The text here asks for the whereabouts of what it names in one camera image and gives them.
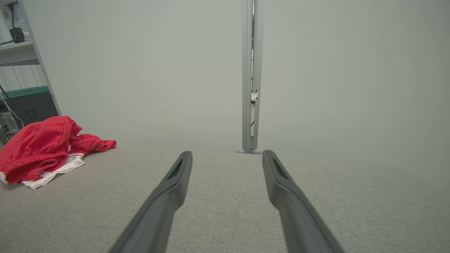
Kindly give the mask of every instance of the white cable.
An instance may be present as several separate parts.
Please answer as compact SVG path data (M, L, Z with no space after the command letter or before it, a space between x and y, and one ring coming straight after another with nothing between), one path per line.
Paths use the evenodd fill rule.
M18 119L20 120L20 122L22 122L22 128L24 128L25 126L23 125L23 120L22 120L21 118L17 117L17 114L16 114L13 110L11 110L11 108L9 108L8 104L7 104L6 101L3 99L2 92L0 92L0 97L1 97L1 100L3 100L3 103L4 103L4 104L6 105L6 107L8 108L9 112L12 113L12 114L14 114L14 116L16 116L16 118L18 118Z

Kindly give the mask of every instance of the red fabric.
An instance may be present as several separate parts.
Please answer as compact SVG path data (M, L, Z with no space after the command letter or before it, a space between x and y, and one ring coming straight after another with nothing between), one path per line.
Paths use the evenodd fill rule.
M84 155L116 147L115 140L101 140L88 134L77 136L81 130L67 116L55 116L25 126L0 150L0 172L6 175L9 184L38 180L44 171L60 168L69 154Z

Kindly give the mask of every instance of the clothing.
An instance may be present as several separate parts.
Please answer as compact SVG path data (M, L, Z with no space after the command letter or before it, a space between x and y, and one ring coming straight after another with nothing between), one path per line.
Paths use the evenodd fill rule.
M21 129L0 150L0 180L3 183L38 181L44 173L61 168L69 156L84 156L116 147L115 140L83 134L67 116L54 116Z
M67 161L59 169L55 170L54 172L44 172L41 174L41 177L42 177L41 179L36 180L36 181L33 181L33 180L22 181L22 183L25 186L30 187L33 190L36 190L39 186L46 185L48 182L50 182L50 180L52 180L56 176L56 174L65 174L67 172L71 172L74 169L84 165L85 162L83 162L81 160L82 158L83 158L83 156L81 156L81 155L69 156Z

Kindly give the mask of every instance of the metal shelf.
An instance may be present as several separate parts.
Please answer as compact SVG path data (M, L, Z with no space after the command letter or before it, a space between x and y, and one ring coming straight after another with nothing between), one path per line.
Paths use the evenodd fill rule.
M17 0L0 0L0 5L9 5L12 4L13 2L17 2Z
M38 64L31 41L0 46L0 67Z

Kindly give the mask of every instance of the gray fabric surface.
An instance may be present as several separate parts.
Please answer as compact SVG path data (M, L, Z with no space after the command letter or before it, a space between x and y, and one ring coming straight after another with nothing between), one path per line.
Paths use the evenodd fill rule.
M113 149L36 191L0 188L0 252L107 252L179 153ZM382 165L280 157L347 253L448 252L448 198ZM193 154L168 253L285 252L261 156Z

